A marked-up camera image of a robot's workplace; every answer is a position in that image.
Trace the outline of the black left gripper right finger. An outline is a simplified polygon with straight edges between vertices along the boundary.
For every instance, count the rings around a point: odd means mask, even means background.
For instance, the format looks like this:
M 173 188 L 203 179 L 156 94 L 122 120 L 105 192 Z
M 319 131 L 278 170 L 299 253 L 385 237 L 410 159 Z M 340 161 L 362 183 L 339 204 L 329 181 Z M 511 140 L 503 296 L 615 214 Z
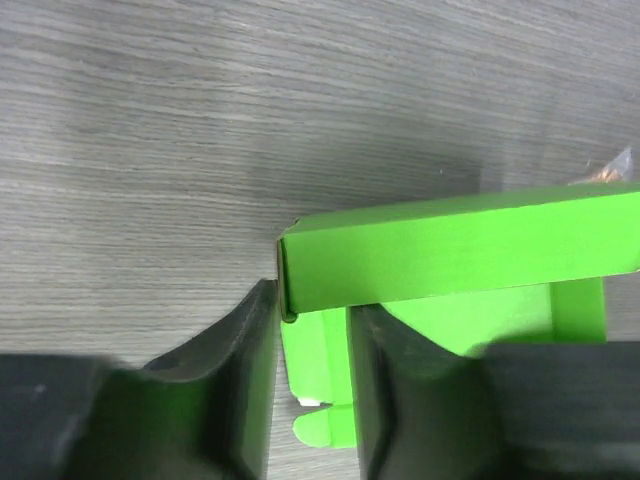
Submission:
M 635 479 L 639 346 L 511 337 L 459 356 L 379 305 L 348 314 L 365 479 Z

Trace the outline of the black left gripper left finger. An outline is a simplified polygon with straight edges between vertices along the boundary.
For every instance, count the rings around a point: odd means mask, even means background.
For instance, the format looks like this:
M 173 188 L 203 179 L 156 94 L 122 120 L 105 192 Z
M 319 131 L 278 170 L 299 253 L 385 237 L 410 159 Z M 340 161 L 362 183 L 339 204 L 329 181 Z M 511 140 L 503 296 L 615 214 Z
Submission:
M 105 356 L 1 357 L 5 479 L 262 479 L 277 287 L 141 368 Z

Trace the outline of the green paper box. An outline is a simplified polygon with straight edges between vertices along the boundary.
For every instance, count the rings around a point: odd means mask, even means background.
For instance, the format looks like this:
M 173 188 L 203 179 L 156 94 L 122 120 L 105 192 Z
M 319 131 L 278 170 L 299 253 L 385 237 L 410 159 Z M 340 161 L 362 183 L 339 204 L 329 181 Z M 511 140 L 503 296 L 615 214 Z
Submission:
M 504 336 L 606 338 L 603 281 L 639 268 L 639 188 L 585 183 L 311 215 L 277 243 L 289 387 L 311 447 L 356 444 L 350 307 L 458 355 Z

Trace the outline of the small clear plastic packet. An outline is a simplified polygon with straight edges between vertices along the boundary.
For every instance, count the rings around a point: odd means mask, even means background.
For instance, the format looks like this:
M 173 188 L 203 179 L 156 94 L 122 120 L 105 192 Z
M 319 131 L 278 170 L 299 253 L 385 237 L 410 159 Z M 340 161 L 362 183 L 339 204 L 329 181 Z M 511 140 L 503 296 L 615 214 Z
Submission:
M 631 146 L 622 150 L 613 160 L 594 172 L 569 182 L 570 185 L 588 183 L 630 182 L 634 174 L 634 157 Z

